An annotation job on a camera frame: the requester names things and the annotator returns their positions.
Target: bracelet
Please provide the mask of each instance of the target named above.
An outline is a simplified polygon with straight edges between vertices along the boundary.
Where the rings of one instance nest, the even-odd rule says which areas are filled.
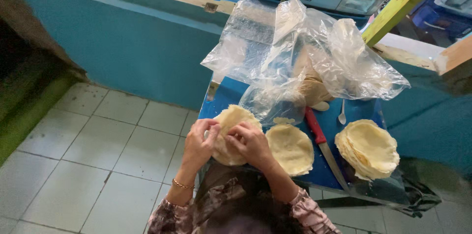
[[[174,184],[175,186],[180,187],[182,189],[195,189],[195,185],[194,186],[185,186],[185,185],[182,185],[182,184],[178,183],[175,179],[172,179],[172,184]]]

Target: table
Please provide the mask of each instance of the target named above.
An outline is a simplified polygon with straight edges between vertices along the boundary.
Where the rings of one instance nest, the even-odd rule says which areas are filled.
[[[208,92],[205,95],[205,100],[198,118],[214,118],[222,110],[227,109],[229,104],[238,104],[247,87],[249,87],[249,85],[225,77],[212,98],[208,98]],[[338,183],[333,172],[329,168],[320,148],[315,143],[313,143],[315,155],[313,169],[306,175],[294,177],[293,180],[296,183],[306,186],[337,193],[345,193],[354,199],[368,201],[367,204],[408,206],[410,203],[405,192],[400,171],[395,170],[390,178],[377,179],[369,183],[368,181],[360,180],[355,177],[354,169],[340,156],[339,151],[334,144],[334,137],[345,126],[337,120],[341,111],[341,104],[342,99],[336,98],[329,102],[330,108],[327,111],[314,110],[314,113],[320,123],[324,135],[326,136],[327,144],[333,153],[345,180],[348,182],[349,191],[343,191],[341,185]],[[370,119],[376,122],[381,128],[385,128],[381,104],[377,99],[366,101],[345,100],[345,115],[347,123],[360,119]],[[300,128],[301,131],[305,132],[312,141],[314,141],[313,133],[305,121],[298,124],[297,127]],[[243,168],[254,169],[250,165],[245,165]],[[326,200],[325,207],[338,206],[340,201],[344,204],[343,206],[348,206],[347,202],[353,200],[353,198],[350,199],[350,197],[338,198],[330,201]],[[353,205],[359,206],[365,204],[354,201]]]

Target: woman's right hand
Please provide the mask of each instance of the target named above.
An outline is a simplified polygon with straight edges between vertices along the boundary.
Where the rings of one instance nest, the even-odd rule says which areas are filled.
[[[234,146],[249,164],[262,172],[266,172],[277,162],[272,156],[264,133],[250,123],[240,122],[231,128],[225,140]]]

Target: clear plastic bag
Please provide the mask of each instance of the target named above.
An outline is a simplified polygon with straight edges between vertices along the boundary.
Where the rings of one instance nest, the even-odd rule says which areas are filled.
[[[251,85],[239,105],[250,110],[264,126],[275,117],[304,117],[304,98],[298,87],[305,77],[294,71],[298,53],[305,48],[312,68],[333,97],[389,100],[408,81],[364,43],[352,19],[335,20],[299,0],[277,8],[258,0],[240,0],[229,17],[220,42],[201,62],[224,76]]]

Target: sleeve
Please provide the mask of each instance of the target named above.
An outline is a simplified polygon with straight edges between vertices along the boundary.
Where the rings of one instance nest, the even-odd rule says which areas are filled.
[[[149,217],[148,234],[192,233],[192,201],[181,207],[169,203],[165,198]]]
[[[331,223],[304,189],[298,190],[297,197],[290,202],[290,205],[292,206],[292,217],[300,222],[305,234],[341,234],[341,231]]]

